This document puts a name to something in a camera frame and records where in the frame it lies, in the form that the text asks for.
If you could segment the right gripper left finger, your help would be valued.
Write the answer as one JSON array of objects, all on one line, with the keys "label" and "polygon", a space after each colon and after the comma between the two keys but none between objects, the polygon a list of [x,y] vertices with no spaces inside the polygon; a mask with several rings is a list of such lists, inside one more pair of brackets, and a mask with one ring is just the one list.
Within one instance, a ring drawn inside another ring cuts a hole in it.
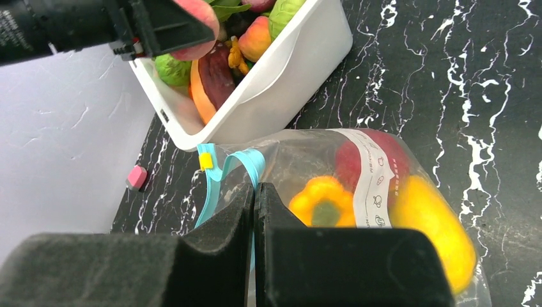
[{"label": "right gripper left finger", "polygon": [[183,236],[41,233],[1,267],[2,306],[245,306],[254,189]]}]

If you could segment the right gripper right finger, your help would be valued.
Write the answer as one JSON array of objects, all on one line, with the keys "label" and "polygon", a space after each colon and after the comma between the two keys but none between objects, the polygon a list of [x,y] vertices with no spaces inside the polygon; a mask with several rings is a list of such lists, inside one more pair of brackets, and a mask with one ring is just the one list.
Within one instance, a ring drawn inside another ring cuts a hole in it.
[{"label": "right gripper right finger", "polygon": [[453,306],[430,240],[401,228],[305,226],[262,183],[254,202],[258,306]]}]

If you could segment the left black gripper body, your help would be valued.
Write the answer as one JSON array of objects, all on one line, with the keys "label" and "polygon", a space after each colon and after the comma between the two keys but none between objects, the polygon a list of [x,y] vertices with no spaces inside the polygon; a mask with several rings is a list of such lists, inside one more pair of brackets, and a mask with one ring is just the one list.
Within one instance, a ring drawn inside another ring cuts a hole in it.
[{"label": "left black gripper body", "polygon": [[1,1],[1,65],[107,44],[125,61],[145,56],[130,1]]}]

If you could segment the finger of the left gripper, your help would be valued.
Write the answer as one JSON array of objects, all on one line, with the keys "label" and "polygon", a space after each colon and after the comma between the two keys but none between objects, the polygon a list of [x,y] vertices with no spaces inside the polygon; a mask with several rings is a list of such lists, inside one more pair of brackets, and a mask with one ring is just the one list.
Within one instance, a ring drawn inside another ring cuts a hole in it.
[{"label": "finger of the left gripper", "polygon": [[129,1],[132,9],[132,46],[135,56],[155,57],[186,48],[190,42],[180,38],[182,29],[202,25],[174,1]]}]

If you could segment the small green lime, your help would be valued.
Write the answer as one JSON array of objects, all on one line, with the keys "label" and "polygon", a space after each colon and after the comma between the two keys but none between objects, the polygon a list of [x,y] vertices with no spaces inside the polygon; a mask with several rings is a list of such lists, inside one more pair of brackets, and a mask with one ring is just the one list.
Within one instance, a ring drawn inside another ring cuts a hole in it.
[{"label": "small green lime", "polygon": [[170,54],[154,59],[158,77],[169,86],[186,87],[190,84],[191,61],[180,61]]}]

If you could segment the yellow bell pepper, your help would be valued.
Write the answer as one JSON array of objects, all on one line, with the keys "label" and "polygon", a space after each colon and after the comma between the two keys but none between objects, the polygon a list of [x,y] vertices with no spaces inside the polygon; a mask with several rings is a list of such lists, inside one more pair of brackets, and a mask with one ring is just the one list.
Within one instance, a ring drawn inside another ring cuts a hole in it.
[{"label": "yellow bell pepper", "polygon": [[306,226],[356,226],[353,193],[332,176],[310,179],[288,208]]}]

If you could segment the clear zip top bag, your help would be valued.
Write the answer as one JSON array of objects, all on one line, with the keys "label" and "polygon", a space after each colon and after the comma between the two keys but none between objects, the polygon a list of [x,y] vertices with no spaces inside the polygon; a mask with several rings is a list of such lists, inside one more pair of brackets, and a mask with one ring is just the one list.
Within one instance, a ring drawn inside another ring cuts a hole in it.
[{"label": "clear zip top bag", "polygon": [[271,183],[306,226],[419,230],[436,248],[456,305],[491,305],[481,258],[457,213],[394,134],[286,129],[197,152],[207,184],[198,224],[228,206],[242,183]]}]

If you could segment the red tomato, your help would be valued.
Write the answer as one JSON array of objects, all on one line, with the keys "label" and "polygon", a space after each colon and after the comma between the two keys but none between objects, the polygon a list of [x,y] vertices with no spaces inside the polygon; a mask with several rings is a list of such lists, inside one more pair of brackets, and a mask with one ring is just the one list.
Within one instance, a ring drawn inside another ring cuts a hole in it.
[{"label": "red tomato", "polygon": [[345,189],[354,192],[360,179],[367,174],[377,176],[377,186],[389,183],[387,206],[392,208],[399,188],[410,174],[410,158],[392,135],[379,130],[362,128],[371,141],[362,138],[356,145],[346,140],[335,153],[335,175]]}]

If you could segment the yellow mango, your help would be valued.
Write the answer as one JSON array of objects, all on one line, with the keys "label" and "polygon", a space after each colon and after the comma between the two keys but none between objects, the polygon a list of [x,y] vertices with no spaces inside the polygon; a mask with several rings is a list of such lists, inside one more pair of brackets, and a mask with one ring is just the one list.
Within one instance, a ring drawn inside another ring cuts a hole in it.
[{"label": "yellow mango", "polygon": [[454,295],[468,288],[477,265],[476,249],[432,182],[419,175],[404,178],[389,219],[395,228],[418,230],[429,238]]}]

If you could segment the pink peach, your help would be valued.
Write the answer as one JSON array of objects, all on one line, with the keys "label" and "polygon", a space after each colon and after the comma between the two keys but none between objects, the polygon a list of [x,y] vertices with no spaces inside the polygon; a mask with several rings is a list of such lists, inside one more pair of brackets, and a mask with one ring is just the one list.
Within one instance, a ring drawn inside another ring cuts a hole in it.
[{"label": "pink peach", "polygon": [[199,24],[184,27],[180,33],[180,38],[190,42],[190,46],[173,51],[171,55],[180,61],[200,59],[210,52],[215,45],[220,29],[218,17],[211,5],[206,1],[176,0],[175,3],[197,19],[198,22],[204,24],[208,30]]}]

